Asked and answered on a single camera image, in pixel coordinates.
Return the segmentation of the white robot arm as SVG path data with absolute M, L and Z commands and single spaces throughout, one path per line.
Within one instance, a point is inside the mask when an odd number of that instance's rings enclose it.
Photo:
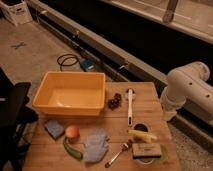
M 213 86 L 206 83 L 209 77 L 209 67 L 199 61 L 172 69 L 160 96 L 163 119 L 170 121 L 187 99 L 213 115 Z

